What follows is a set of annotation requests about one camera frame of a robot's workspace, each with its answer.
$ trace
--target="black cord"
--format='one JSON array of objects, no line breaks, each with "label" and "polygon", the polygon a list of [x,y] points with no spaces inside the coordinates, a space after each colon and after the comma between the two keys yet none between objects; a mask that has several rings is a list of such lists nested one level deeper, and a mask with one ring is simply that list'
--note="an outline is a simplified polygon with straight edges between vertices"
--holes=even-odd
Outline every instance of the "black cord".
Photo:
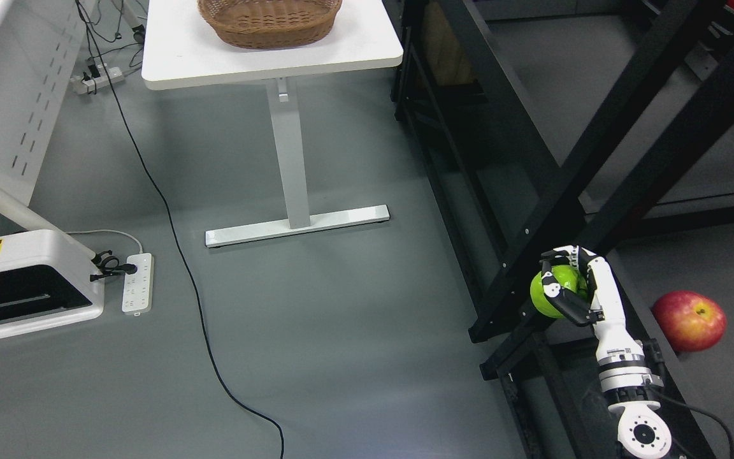
[{"label": "black cord", "polygon": [[[87,17],[87,20],[84,20],[83,17],[82,17],[82,20],[84,20],[85,26],[87,26],[87,34],[91,34],[92,33],[90,31],[91,21],[89,20],[89,15],[87,14],[87,11],[85,11],[80,0],[75,0],[75,3],[76,5],[78,5],[79,15],[81,15],[81,12],[82,12],[85,15],[85,17]],[[96,46],[96,52],[98,52],[98,58],[101,61],[101,65],[106,67],[106,65],[104,64],[104,58],[101,57],[102,55],[100,53],[100,49],[98,49],[98,41],[96,41],[94,37],[92,38],[92,40],[93,40],[94,46]],[[161,197],[161,201],[163,201],[163,206],[166,207],[166,217],[169,218],[169,227],[171,228],[171,234],[175,239],[175,246],[177,247],[177,252],[180,253],[180,259],[183,261],[183,266],[186,267],[186,272],[189,274],[189,280],[192,282],[192,288],[194,289],[194,296],[196,297],[196,302],[198,303],[198,312],[200,313],[200,325],[201,325],[202,332],[203,332],[203,339],[206,341],[206,350],[208,351],[208,354],[209,354],[209,360],[212,361],[212,368],[217,377],[217,381],[219,381],[219,384],[222,386],[222,389],[225,390],[226,395],[228,395],[228,397],[232,399],[232,401],[236,403],[239,407],[241,407],[242,409],[245,409],[247,412],[253,415],[259,416],[260,418],[262,418],[265,421],[270,422],[271,424],[274,425],[274,427],[277,428],[277,430],[279,430],[279,439],[280,439],[279,457],[280,459],[282,459],[285,456],[285,433],[283,433],[282,431],[282,426],[279,425],[278,422],[269,418],[268,416],[265,416],[264,414],[262,414],[261,412],[258,412],[257,410],[251,409],[250,407],[248,407],[247,404],[243,404],[241,401],[239,401],[239,399],[236,398],[232,394],[231,390],[228,389],[228,386],[225,383],[225,380],[222,378],[222,375],[219,373],[219,369],[217,368],[215,357],[213,357],[212,343],[209,342],[209,335],[208,335],[208,331],[206,330],[206,317],[204,317],[204,314],[203,314],[203,306],[200,300],[200,291],[198,290],[198,285],[194,281],[194,275],[192,274],[192,270],[189,267],[189,262],[186,261],[186,255],[183,254],[183,249],[180,247],[180,241],[177,238],[177,231],[175,230],[175,222],[172,220],[171,209],[169,209],[169,201],[166,201],[166,196],[163,195],[163,192],[161,191],[160,187],[157,186],[157,183],[155,183],[154,178],[152,178],[152,174],[149,172],[149,169],[146,167],[146,162],[143,160],[143,155],[140,154],[140,148],[138,147],[138,143],[134,140],[132,131],[129,128],[129,123],[128,121],[126,121],[126,116],[123,113],[123,108],[120,106],[120,100],[119,100],[119,97],[117,97],[117,93],[115,91],[115,87],[113,86],[112,78],[110,78],[109,72],[107,72],[107,81],[110,82],[110,88],[112,90],[113,97],[115,98],[115,104],[117,104],[117,109],[119,110],[119,113],[120,113],[120,119],[123,120],[123,125],[126,128],[126,133],[129,134],[129,138],[130,140],[132,140],[132,146],[134,146],[134,151],[138,155],[138,159],[140,160],[140,165],[143,167],[143,171],[146,173],[146,177],[148,177],[149,181],[152,183],[152,186],[154,186],[155,191],[157,191],[157,194]]]},{"label": "black cord", "polygon": [[106,38],[104,35],[99,34],[98,31],[96,30],[96,26],[98,26],[98,23],[101,22],[101,18],[103,17],[103,15],[101,14],[100,0],[98,0],[98,3],[96,4],[98,8],[98,14],[99,14],[98,22],[92,22],[90,15],[87,13],[87,11],[85,11],[84,6],[81,4],[81,2],[79,2],[79,0],[75,0],[75,3],[78,6],[78,17],[81,18],[81,21],[83,21],[86,26],[88,26],[87,29],[91,29],[91,32],[89,32],[89,34],[95,34],[99,36],[106,43],[115,43],[115,41],[118,41],[120,39],[120,19],[123,17],[122,14],[120,14],[120,12],[123,11],[124,0],[120,0],[120,10],[119,10],[119,14],[117,15],[117,26],[115,27],[115,37],[113,37],[113,39],[111,40],[109,38]]},{"label": "black cord", "polygon": [[140,44],[140,43],[129,43],[128,45],[124,45],[124,46],[122,46],[122,47],[117,47],[117,48],[113,48],[113,49],[111,49],[111,50],[105,50],[105,52],[102,52],[102,53],[101,53],[101,55],[108,55],[108,54],[110,54],[110,52],[113,52],[114,50],[122,50],[122,49],[126,49],[126,48],[128,48],[128,47],[134,47],[134,46],[137,46],[137,45],[139,45],[139,44]]},{"label": "black cord", "polygon": [[140,47],[140,49],[139,49],[139,50],[137,50],[137,52],[135,52],[135,53],[134,53],[134,55],[132,55],[132,59],[130,59],[130,60],[129,60],[129,68],[130,68],[130,69],[131,69],[132,67],[137,67],[138,65],[140,65],[140,64],[143,64],[143,61],[140,61],[140,62],[134,62],[134,58],[135,58],[135,57],[138,57],[138,55],[139,55],[139,54],[140,54],[140,53],[141,53],[142,51],[143,51],[143,47]]},{"label": "black cord", "polygon": [[143,5],[143,3],[140,3],[140,0],[134,0],[135,3],[140,6],[140,9],[143,10],[143,14],[145,14],[147,17],[149,16],[149,11],[146,11],[146,6]]},{"label": "black cord", "polygon": [[104,15],[101,13],[101,0],[98,0],[96,3],[96,9],[98,10],[98,20],[92,24],[93,26],[98,26],[98,24],[101,23],[102,18],[104,18]]},{"label": "black cord", "polygon": [[700,409],[699,407],[694,407],[693,405],[685,404],[684,402],[680,402],[676,400],[675,398],[670,398],[667,395],[662,394],[659,390],[651,386],[650,384],[645,384],[645,387],[650,390],[650,392],[653,392],[653,394],[657,395],[661,399],[663,399],[665,402],[671,403],[673,405],[677,405],[679,407],[684,407],[685,409],[688,409],[690,411],[701,413],[704,416],[707,416],[708,418],[712,418],[713,421],[716,421],[719,425],[721,425],[721,428],[723,428],[724,432],[726,432],[726,440],[729,442],[729,456],[730,459],[734,459],[734,439],[732,439],[732,433],[729,430],[729,427],[724,423],[724,421],[719,418],[719,416],[714,415],[711,412],[708,412],[706,410]]}]

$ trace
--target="white machine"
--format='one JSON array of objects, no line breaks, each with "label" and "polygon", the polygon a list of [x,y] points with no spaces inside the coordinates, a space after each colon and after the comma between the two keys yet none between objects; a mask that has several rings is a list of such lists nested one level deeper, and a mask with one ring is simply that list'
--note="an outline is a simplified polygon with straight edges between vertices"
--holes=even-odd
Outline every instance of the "white machine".
[{"label": "white machine", "polygon": [[[560,285],[551,268],[571,265],[585,273],[593,296],[591,304]],[[579,246],[556,247],[542,254],[542,289],[548,302],[579,326],[591,325],[600,341],[596,360],[608,410],[620,415],[617,439],[629,454],[641,459],[659,459],[670,451],[672,436],[655,413],[658,397],[648,386],[663,382],[645,361],[641,342],[626,330],[624,307],[608,261]]]},{"label": "white machine", "polygon": [[104,310],[100,271],[63,233],[0,238],[0,338],[94,319]]},{"label": "white machine", "polygon": [[0,237],[0,338],[100,316],[99,256],[2,189],[0,213],[29,230]]}]

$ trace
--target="outlet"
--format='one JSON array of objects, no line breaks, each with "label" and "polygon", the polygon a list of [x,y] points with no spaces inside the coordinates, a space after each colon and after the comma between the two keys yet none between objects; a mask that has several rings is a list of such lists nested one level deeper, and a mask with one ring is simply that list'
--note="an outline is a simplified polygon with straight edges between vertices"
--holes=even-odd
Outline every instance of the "outlet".
[{"label": "outlet", "polygon": [[130,255],[126,263],[138,267],[134,274],[126,274],[123,280],[123,303],[120,310],[125,314],[140,316],[152,308],[152,274],[154,257],[151,253]]}]

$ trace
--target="table foot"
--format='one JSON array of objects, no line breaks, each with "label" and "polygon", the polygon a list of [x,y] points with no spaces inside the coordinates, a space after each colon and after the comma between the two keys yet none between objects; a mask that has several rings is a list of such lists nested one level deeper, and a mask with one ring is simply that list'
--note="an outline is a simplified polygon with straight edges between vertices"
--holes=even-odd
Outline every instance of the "table foot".
[{"label": "table foot", "polygon": [[384,204],[380,206],[361,207],[349,211],[328,212],[311,215],[311,224],[300,228],[289,226],[288,220],[266,221],[264,223],[245,224],[232,228],[213,229],[206,232],[206,247],[222,247],[231,244],[250,243],[263,239],[280,238],[282,236],[300,235],[321,230],[332,230],[357,224],[376,223],[390,220],[390,211]]}]

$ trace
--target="green apple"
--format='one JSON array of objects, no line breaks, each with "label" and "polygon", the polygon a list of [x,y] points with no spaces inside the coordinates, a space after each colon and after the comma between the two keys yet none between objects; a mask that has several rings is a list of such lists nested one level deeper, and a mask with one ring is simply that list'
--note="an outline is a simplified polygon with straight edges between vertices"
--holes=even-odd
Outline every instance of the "green apple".
[{"label": "green apple", "polygon": [[[574,291],[583,299],[588,300],[588,282],[585,277],[576,269],[569,265],[559,265],[551,268],[551,273],[557,278],[559,285]],[[553,319],[562,319],[565,317],[545,299],[542,293],[542,273],[537,273],[531,281],[531,287],[528,290],[531,293],[531,300],[536,310],[540,311],[543,316],[553,317]]]}]

